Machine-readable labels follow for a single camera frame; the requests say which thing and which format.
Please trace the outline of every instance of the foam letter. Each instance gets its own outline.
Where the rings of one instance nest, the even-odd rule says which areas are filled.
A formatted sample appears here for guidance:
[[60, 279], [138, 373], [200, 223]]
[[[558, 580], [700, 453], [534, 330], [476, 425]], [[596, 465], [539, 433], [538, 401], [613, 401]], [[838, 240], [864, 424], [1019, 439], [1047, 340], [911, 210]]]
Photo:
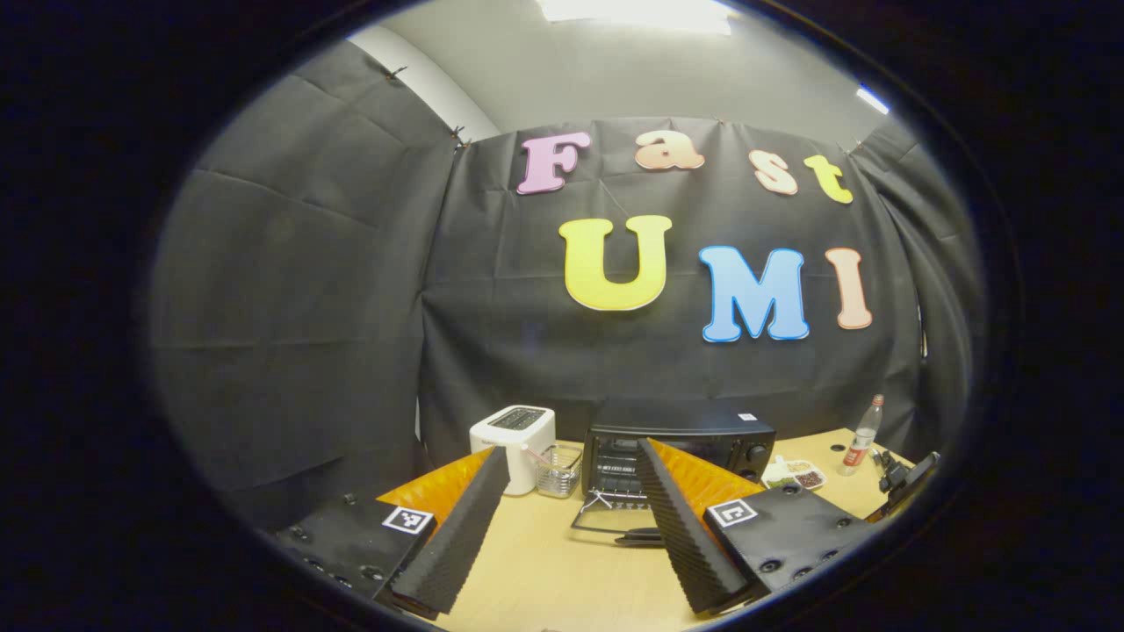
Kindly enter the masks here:
[[854, 196], [851, 195], [851, 191], [840, 187], [840, 183], [836, 180], [836, 178], [843, 177], [843, 172], [840, 171], [840, 168], [827, 162], [827, 159], [818, 154], [804, 159], [804, 164], [810, 166], [812, 170], [816, 172], [816, 180], [819, 180], [819, 188], [827, 193], [828, 198], [840, 204], [851, 204]]
[[800, 267], [804, 256], [789, 249], [769, 253], [761, 281], [753, 276], [742, 253], [731, 246], [709, 246], [699, 251], [699, 259], [710, 267], [711, 316], [703, 328], [708, 342], [734, 342], [742, 328], [734, 322], [734, 309], [750, 335], [758, 337], [764, 328], [770, 309], [769, 336], [776, 340], [798, 340], [808, 335], [800, 297]]
[[[578, 165], [578, 150], [570, 145], [588, 147], [589, 143], [589, 134], [584, 132], [525, 141], [523, 148], [527, 150], [527, 174], [515, 190], [526, 196], [561, 189], [565, 186], [565, 180], [554, 174], [554, 165], [561, 166], [566, 173], [573, 171]], [[559, 145], [566, 146], [555, 152]]]
[[644, 169], [696, 169], [703, 166], [706, 157], [695, 151], [695, 145], [686, 134], [660, 129], [646, 132], [636, 137], [636, 164]]
[[827, 261], [835, 267], [835, 278], [840, 281], [840, 301], [843, 310], [836, 322], [844, 329], [861, 329], [874, 322], [874, 316], [867, 309], [867, 299], [862, 296], [862, 278], [859, 277], [859, 262], [862, 256], [851, 249], [832, 249], [824, 253]]
[[753, 172], [758, 177], [761, 186], [774, 193], [791, 196], [796, 193], [796, 179], [788, 172], [788, 164], [785, 159], [777, 154], [753, 150], [750, 152], [750, 162], [756, 168]]
[[663, 253], [663, 233], [671, 220], [659, 215], [638, 215], [625, 223], [636, 233], [640, 272], [627, 283], [605, 278], [605, 235], [613, 232], [608, 219], [574, 219], [559, 228], [565, 237], [565, 289], [574, 300], [598, 310], [627, 310], [644, 307], [663, 291], [668, 262]]

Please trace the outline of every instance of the ceiling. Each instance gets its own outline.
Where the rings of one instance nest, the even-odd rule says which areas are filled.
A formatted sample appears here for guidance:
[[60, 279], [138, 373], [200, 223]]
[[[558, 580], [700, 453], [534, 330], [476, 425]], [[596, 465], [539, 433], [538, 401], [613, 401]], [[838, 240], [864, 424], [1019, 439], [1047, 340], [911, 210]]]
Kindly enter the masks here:
[[756, 15], [731, 35], [547, 22], [535, 0], [437, 0], [382, 26], [428, 55], [500, 132], [627, 116], [718, 117], [836, 143], [883, 119], [860, 79]]

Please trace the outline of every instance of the table surface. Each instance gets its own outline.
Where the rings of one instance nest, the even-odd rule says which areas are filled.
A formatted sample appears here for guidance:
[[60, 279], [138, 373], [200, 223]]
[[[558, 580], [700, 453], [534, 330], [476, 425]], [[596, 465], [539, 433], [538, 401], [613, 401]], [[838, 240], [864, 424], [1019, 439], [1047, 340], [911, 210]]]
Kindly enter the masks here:
[[[841, 428], [778, 441], [771, 459], [812, 461], [827, 477], [815, 493], [865, 517], [886, 502], [873, 461], [843, 477], [844, 453], [831, 449], [853, 437]], [[580, 489], [565, 499], [504, 496], [452, 612], [435, 623], [452, 632], [670, 632], [707, 621], [687, 605], [667, 550], [626, 549], [570, 529], [581, 505]]]

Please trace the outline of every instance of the white toaster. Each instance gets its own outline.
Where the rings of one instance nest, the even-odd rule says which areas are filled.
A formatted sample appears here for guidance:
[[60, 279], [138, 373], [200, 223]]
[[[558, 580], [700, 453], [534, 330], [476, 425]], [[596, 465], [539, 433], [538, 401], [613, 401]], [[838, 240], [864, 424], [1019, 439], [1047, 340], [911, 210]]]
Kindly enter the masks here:
[[523, 453], [523, 444], [542, 454], [554, 443], [554, 410], [538, 406], [508, 406], [477, 422], [469, 430], [469, 445], [480, 452], [492, 445], [507, 449], [511, 481], [504, 494], [522, 496], [535, 488], [538, 461]]

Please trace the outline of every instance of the yellow letter u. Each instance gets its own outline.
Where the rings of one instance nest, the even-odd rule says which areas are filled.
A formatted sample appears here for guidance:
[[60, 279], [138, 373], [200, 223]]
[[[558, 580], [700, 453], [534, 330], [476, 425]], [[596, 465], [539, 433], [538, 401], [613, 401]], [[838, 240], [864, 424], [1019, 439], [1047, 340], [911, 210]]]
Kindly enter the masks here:
[[668, 262], [663, 233], [671, 220], [660, 215], [638, 215], [625, 223], [636, 233], [640, 272], [627, 283], [605, 278], [605, 235], [613, 232], [608, 219], [574, 219], [559, 228], [565, 237], [565, 289], [574, 300], [598, 310], [628, 310], [644, 307], [663, 291]]

